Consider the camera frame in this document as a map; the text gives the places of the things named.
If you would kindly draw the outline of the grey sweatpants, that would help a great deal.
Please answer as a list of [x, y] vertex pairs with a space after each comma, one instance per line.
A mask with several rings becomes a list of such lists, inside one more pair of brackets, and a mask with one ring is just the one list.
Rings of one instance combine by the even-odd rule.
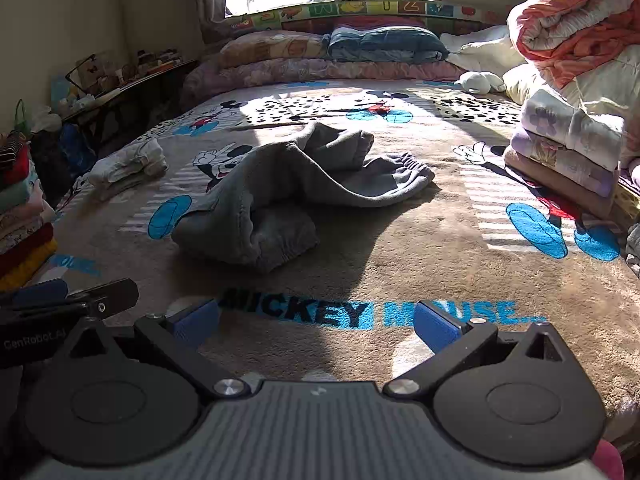
[[185, 252], [267, 273], [318, 244], [308, 204], [381, 208], [429, 185], [413, 154], [371, 156], [374, 136], [312, 122], [258, 146], [183, 214], [171, 232]]

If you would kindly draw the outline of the stack of colourful folded clothes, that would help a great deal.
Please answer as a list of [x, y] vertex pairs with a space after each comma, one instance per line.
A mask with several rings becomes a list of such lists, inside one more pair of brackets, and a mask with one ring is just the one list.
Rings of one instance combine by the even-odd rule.
[[23, 133], [1, 140], [1, 292], [29, 282], [58, 249], [54, 211], [43, 196]]

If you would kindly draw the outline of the Mickey Mouse fleece blanket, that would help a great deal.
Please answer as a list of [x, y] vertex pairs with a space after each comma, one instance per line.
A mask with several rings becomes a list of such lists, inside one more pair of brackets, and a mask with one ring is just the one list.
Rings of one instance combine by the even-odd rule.
[[[262, 272], [232, 263], [207, 237], [195, 252], [176, 220], [255, 148], [311, 122], [370, 133], [373, 156], [411, 154], [433, 180], [380, 208], [309, 204], [317, 241]], [[502, 160], [518, 108], [449, 84], [312, 82], [216, 96], [152, 131], [163, 177], [100, 200], [88, 184], [64, 200], [58, 249], [40, 271], [83, 289], [131, 278], [125, 324], [219, 298], [202, 352], [265, 378], [387, 379], [430, 353], [413, 333], [425, 301], [505, 330], [552, 323], [610, 414], [606, 435], [639, 435], [639, 281], [624, 260], [626, 229], [529, 181]]]

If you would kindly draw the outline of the folded white grey garment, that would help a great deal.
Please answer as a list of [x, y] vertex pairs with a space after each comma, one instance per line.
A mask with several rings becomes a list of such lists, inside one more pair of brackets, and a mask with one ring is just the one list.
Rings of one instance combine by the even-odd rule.
[[163, 177], [168, 162], [163, 148], [152, 136], [142, 136], [101, 158], [88, 174], [88, 182], [105, 202], [137, 185]]

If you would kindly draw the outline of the dark cluttered side table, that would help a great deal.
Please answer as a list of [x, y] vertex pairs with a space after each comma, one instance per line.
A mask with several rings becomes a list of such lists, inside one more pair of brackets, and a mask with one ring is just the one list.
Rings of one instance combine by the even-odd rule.
[[55, 206], [98, 159], [180, 115], [183, 81], [198, 64], [182, 63], [139, 79], [106, 102], [63, 119], [58, 131], [34, 134], [30, 156], [46, 200]]

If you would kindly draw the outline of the lavender folded cloth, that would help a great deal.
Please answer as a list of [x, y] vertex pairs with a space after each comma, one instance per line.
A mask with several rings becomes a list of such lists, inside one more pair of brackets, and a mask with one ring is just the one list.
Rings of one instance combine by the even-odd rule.
[[616, 180], [613, 170], [607, 170], [584, 155], [544, 136], [520, 129], [511, 139], [511, 146], [518, 154], [602, 197], [609, 196], [614, 190]]

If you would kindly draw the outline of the white purple floral folded cloth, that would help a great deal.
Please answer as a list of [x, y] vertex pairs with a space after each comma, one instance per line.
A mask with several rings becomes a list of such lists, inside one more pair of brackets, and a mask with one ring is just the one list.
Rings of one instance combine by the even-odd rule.
[[589, 115], [542, 87], [522, 105], [523, 127], [575, 151], [606, 170], [615, 170], [623, 148], [621, 117]]

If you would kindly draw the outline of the white plush toy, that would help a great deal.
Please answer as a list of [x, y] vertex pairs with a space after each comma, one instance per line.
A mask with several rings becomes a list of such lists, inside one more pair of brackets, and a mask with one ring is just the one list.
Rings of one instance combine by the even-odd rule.
[[484, 96], [491, 92], [506, 91], [506, 85], [501, 77], [491, 72], [465, 72], [456, 81], [463, 91], [469, 94]]

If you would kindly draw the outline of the orange patterned pillow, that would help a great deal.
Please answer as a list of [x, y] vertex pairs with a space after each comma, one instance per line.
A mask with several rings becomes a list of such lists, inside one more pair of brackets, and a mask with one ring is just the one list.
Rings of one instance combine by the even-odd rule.
[[218, 56], [222, 68], [231, 68], [275, 58], [324, 58], [329, 35], [264, 30], [228, 42]]

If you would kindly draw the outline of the pink purple quilt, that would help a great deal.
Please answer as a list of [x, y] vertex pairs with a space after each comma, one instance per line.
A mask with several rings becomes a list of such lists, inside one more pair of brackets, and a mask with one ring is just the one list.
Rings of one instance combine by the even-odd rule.
[[180, 104], [191, 108], [236, 89], [330, 79], [455, 81], [464, 70], [449, 62], [340, 62], [323, 58], [273, 58], [231, 68], [209, 60], [186, 75]]

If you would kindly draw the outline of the blue folded blanket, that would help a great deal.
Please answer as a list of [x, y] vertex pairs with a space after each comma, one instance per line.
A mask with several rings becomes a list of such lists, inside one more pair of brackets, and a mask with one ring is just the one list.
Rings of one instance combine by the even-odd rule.
[[329, 58], [343, 62], [422, 64], [445, 61], [448, 54], [435, 34], [413, 26], [337, 27], [326, 46]]

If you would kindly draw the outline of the orange white rolled comforter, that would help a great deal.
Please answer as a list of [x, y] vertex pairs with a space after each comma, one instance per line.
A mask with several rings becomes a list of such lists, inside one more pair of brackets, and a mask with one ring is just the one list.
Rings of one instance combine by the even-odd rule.
[[556, 90], [639, 42], [639, 0], [526, 0], [506, 26], [513, 47]]

